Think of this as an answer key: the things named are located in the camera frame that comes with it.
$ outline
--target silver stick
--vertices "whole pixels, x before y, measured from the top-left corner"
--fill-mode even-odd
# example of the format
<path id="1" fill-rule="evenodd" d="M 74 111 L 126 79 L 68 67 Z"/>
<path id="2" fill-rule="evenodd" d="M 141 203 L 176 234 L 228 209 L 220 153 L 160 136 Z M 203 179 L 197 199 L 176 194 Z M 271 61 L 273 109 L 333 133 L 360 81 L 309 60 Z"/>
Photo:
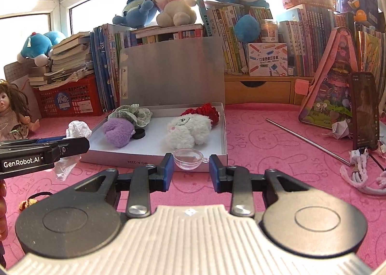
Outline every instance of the silver stick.
<path id="1" fill-rule="evenodd" d="M 350 164 L 349 161 L 346 161 L 344 158 L 341 158 L 340 156 L 337 156 L 337 154 L 335 154 L 335 153 L 333 153 L 333 152 L 327 150 L 326 148 L 323 148 L 323 147 L 320 146 L 319 144 L 316 144 L 315 142 L 312 142 L 311 140 L 308 140 L 308 139 L 302 137 L 300 134 L 297 134 L 297 133 L 295 133 L 294 131 L 291 131 L 290 129 L 287 129 L 287 128 L 285 128 L 285 127 L 279 125 L 278 123 L 275 123 L 274 121 L 272 121 L 272 120 L 270 120 L 270 119 L 268 119 L 268 118 L 266 118 L 266 121 L 268 121 L 269 123 L 271 123 L 271 124 L 273 124 L 273 125 L 275 125 L 275 126 L 281 128 L 281 129 L 283 129 L 283 130 L 289 132 L 290 134 L 293 134 L 295 137 L 298 137 L 299 139 L 302 139 L 303 141 L 305 141 L 305 142 L 311 144 L 312 146 L 315 146 L 316 148 L 322 150 L 323 152 L 329 154 L 330 156 L 335 157 L 338 161 L 341 161 L 342 163 L 344 163 L 344 164 L 346 164 L 346 165 L 348 165 L 348 166 L 351 166 L 351 164 Z"/>

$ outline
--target white box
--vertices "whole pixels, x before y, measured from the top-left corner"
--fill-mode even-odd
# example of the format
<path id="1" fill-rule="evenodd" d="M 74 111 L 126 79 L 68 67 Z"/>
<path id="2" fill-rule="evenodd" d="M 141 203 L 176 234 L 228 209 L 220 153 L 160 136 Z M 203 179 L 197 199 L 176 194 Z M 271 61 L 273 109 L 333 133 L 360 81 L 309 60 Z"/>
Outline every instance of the white box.
<path id="1" fill-rule="evenodd" d="M 287 44 L 248 43 L 248 69 L 252 77 L 287 76 Z"/>
<path id="2" fill-rule="evenodd" d="M 219 112 L 219 123 L 211 130 L 208 142 L 194 149 L 207 158 L 216 154 L 227 165 L 223 69 L 218 37 L 171 40 L 121 50 L 120 104 L 140 104 L 150 109 L 152 119 L 145 127 L 145 137 L 130 140 L 124 148 L 115 148 L 105 140 L 101 128 L 104 119 L 93 129 L 90 149 L 82 162 L 126 168 L 157 165 L 173 151 L 164 142 L 167 123 L 188 108 L 212 103 Z M 209 166 L 201 163 L 194 171 L 209 172 Z"/>

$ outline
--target purple pom-pom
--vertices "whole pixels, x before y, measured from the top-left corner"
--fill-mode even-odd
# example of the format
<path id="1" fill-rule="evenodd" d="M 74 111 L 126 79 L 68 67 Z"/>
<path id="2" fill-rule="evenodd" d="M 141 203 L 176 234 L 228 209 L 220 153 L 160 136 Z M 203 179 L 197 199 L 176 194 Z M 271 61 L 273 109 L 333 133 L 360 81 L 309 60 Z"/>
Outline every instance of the purple pom-pom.
<path id="1" fill-rule="evenodd" d="M 128 144 L 134 131 L 134 125 L 124 118 L 110 118 L 103 124 L 106 140 L 117 148 Z"/>

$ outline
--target circular disc cover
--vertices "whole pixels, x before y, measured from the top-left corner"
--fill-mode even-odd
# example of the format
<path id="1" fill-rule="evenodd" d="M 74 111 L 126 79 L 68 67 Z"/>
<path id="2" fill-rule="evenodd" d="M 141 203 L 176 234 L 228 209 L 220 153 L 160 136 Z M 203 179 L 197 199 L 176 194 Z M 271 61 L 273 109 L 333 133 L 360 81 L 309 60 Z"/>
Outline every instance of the circular disc cover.
<path id="1" fill-rule="evenodd" d="M 119 233 L 116 210 L 92 193 L 58 202 L 47 198 L 27 208 L 15 224 L 25 252 L 47 258 L 76 258 L 108 244 Z"/>
<path id="2" fill-rule="evenodd" d="M 355 252 L 367 232 L 354 206 L 320 190 L 287 192 L 265 211 L 265 234 L 297 255 L 327 258 Z"/>

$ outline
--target red scrunchie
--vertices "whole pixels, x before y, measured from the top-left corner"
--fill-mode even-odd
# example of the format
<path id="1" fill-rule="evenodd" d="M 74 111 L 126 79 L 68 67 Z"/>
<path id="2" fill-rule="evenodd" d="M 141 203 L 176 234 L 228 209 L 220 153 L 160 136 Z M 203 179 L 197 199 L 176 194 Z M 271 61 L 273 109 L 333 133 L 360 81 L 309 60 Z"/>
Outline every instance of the red scrunchie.
<path id="1" fill-rule="evenodd" d="M 212 126 L 216 125 L 219 122 L 220 115 L 215 107 L 212 106 L 211 103 L 206 103 L 201 107 L 197 107 L 197 109 L 189 108 L 185 110 L 181 116 L 187 114 L 199 114 L 203 116 L 208 116 L 211 120 Z"/>

